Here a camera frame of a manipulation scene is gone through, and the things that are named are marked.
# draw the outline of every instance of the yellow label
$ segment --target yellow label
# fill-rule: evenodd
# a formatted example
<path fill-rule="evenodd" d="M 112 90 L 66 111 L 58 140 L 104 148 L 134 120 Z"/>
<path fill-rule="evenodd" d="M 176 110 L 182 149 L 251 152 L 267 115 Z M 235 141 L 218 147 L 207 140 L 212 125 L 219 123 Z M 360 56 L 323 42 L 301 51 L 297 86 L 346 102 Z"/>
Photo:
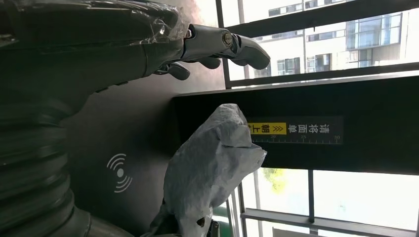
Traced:
<path fill-rule="evenodd" d="M 250 122 L 250 134 L 255 135 L 286 135 L 286 122 Z"/>

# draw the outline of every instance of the white plastic bag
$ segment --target white plastic bag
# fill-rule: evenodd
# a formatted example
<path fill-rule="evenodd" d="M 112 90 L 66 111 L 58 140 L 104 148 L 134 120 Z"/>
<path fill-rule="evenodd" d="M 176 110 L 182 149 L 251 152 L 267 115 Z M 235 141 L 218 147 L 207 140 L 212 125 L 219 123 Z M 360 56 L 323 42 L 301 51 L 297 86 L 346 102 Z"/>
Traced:
<path fill-rule="evenodd" d="M 184 237 L 205 237 L 212 209 L 223 204 L 241 180 L 262 165 L 266 151 L 251 142 L 239 107 L 223 104 L 170 160 L 158 223 L 173 214 Z M 156 228 L 143 235 L 154 236 Z"/>

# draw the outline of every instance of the metal screw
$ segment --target metal screw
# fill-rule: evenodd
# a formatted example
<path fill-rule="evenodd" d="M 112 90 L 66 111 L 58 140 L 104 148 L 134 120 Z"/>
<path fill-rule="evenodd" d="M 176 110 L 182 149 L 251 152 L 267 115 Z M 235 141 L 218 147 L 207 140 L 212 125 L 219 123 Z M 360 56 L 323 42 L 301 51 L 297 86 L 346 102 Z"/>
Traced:
<path fill-rule="evenodd" d="M 187 30 L 186 31 L 186 36 L 185 36 L 185 39 L 189 39 L 189 38 L 191 38 L 192 37 L 192 31 L 191 30 Z"/>
<path fill-rule="evenodd" d="M 231 47 L 233 45 L 233 36 L 229 32 L 223 34 L 222 40 L 224 45 L 227 47 Z"/>
<path fill-rule="evenodd" d="M 164 26 L 162 26 L 162 28 L 160 29 L 160 35 L 162 35 L 162 34 L 164 34 L 165 33 L 165 27 Z"/>

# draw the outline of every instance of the robotic hand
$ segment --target robotic hand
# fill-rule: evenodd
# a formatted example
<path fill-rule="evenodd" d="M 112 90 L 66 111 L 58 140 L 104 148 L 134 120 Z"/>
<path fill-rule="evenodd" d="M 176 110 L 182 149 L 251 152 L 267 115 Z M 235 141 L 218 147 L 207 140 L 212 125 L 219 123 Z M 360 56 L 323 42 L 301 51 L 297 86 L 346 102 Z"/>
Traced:
<path fill-rule="evenodd" d="M 191 24 L 184 39 L 182 56 L 163 64 L 154 74 L 171 74 L 185 80 L 190 72 L 177 61 L 200 62 L 209 69 L 216 69 L 220 66 L 218 58 L 228 58 L 237 65 L 250 65 L 258 70 L 266 68 L 270 62 L 265 50 L 248 37 L 232 34 L 223 28 Z"/>

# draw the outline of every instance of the plastic covering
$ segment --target plastic covering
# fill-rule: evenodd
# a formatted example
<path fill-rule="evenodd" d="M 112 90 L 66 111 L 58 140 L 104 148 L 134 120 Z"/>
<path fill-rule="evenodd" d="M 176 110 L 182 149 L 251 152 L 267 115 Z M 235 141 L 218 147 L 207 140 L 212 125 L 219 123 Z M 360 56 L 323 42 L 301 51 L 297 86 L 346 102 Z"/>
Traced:
<path fill-rule="evenodd" d="M 186 36 L 182 9 L 141 0 L 0 0 L 18 40 L 39 46 L 166 43 Z"/>
<path fill-rule="evenodd" d="M 206 236 L 212 209 L 223 204 L 245 176 L 260 168 L 265 155 L 266 151 L 251 142 L 239 107 L 219 106 L 170 160 L 164 203 L 143 237 L 159 236 L 156 231 L 169 224 L 170 215 L 176 217 L 182 236 Z"/>

